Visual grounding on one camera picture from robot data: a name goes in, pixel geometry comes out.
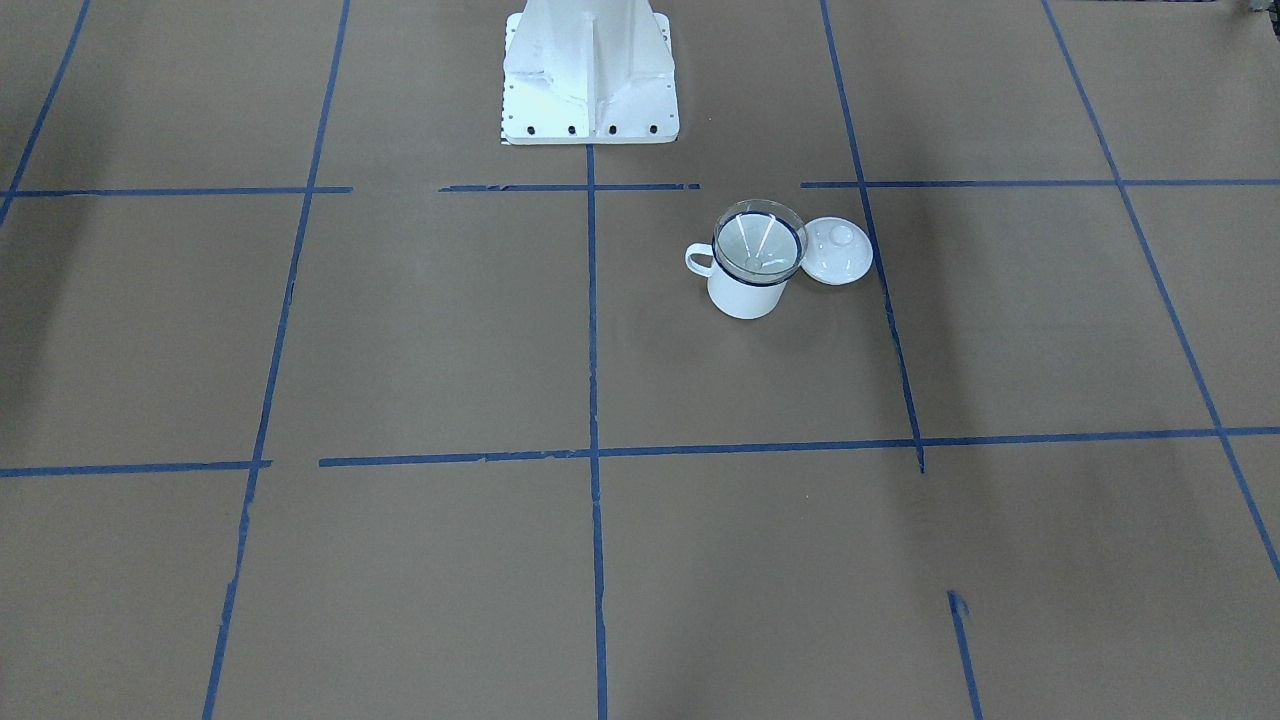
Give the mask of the white ceramic lid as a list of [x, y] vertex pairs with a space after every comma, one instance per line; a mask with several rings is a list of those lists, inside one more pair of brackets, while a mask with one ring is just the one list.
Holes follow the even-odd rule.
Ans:
[[861, 279], [872, 268], [874, 251], [867, 233], [838, 217], [820, 217], [804, 225], [806, 250], [801, 269], [827, 286], [845, 286]]

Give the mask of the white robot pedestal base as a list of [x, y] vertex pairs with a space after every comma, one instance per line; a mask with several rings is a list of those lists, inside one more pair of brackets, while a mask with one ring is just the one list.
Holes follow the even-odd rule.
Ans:
[[503, 143], [680, 136], [671, 23], [649, 1], [527, 1], [506, 18], [502, 69]]

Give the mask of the white enamel mug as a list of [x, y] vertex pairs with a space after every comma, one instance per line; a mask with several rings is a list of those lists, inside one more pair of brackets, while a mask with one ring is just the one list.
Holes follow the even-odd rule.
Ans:
[[724, 272], [712, 256], [712, 238], [708, 243], [691, 243], [684, 251], [684, 264], [689, 272], [704, 279], [712, 304], [727, 316], [755, 320], [771, 314], [790, 281], [782, 284], [756, 287], [745, 284]]

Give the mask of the clear glass funnel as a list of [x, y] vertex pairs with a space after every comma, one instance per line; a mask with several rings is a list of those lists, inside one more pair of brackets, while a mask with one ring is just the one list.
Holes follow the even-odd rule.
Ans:
[[768, 287], [801, 269], [809, 245], [804, 220], [781, 202], [750, 199], [730, 205], [712, 233], [712, 256], [732, 278]]

